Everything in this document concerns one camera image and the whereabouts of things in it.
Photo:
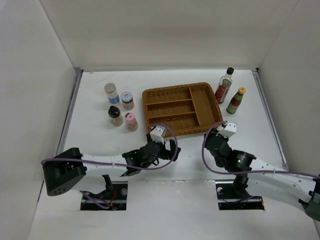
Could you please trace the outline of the green-label yellow-cap sauce bottle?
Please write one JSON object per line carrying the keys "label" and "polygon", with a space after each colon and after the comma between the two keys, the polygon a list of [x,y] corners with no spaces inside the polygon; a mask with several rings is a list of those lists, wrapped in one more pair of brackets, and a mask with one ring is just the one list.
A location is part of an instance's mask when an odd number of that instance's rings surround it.
{"label": "green-label yellow-cap sauce bottle", "polygon": [[237,109],[239,108],[241,102],[242,102],[242,99],[243,99],[243,96],[246,92],[246,88],[245,87],[240,87],[238,89],[238,91],[236,92],[236,94],[233,96],[233,98],[230,100],[227,108],[226,108],[226,111],[229,113],[229,114],[234,114]]}

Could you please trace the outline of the tall red-label sauce bottle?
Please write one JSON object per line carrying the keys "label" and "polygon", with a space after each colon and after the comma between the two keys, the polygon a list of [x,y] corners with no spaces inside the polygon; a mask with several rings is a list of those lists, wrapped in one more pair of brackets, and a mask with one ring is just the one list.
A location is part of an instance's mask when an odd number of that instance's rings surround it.
{"label": "tall red-label sauce bottle", "polygon": [[229,67],[226,70],[226,74],[222,76],[219,80],[218,87],[215,91],[215,98],[219,104],[225,101],[225,98],[231,88],[233,83],[232,74],[234,73],[234,68]]}

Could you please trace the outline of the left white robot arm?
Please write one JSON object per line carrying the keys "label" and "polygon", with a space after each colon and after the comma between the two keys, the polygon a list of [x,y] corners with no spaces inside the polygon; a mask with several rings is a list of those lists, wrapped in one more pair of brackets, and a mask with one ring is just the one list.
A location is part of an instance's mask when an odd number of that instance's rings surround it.
{"label": "left white robot arm", "polygon": [[88,192],[93,198],[108,199],[112,195],[112,178],[127,179],[142,170],[154,171],[177,160],[181,148],[178,141],[153,141],[147,137],[145,146],[117,156],[93,156],[85,159],[79,148],[72,147],[54,158],[41,161],[47,195],[62,195],[69,190]]}

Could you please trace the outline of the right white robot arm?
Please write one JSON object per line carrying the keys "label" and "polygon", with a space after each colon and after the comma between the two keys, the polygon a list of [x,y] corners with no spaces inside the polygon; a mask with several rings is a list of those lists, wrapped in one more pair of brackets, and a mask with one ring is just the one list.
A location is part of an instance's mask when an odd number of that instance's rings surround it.
{"label": "right white robot arm", "polygon": [[209,151],[215,164],[234,175],[232,183],[217,188],[218,198],[231,203],[250,197],[266,197],[291,205],[315,221],[320,219],[320,178],[293,173],[270,165],[251,153],[232,149],[229,139],[212,129],[204,135],[202,151]]}

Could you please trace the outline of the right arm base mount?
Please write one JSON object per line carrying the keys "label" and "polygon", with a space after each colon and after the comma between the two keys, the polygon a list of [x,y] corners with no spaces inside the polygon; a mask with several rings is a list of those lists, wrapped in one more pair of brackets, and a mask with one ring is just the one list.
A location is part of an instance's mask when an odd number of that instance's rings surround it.
{"label": "right arm base mount", "polygon": [[236,176],[235,179],[215,181],[218,208],[221,211],[265,210],[261,196],[247,192],[248,178]]}

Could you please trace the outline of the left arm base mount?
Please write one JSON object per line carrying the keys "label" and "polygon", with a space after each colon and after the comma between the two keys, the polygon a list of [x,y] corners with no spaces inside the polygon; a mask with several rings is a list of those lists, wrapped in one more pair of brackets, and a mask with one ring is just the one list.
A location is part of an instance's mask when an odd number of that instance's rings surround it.
{"label": "left arm base mount", "polygon": [[103,189],[97,194],[84,191],[81,211],[125,211],[127,209],[128,182],[112,181],[109,175],[103,177]]}

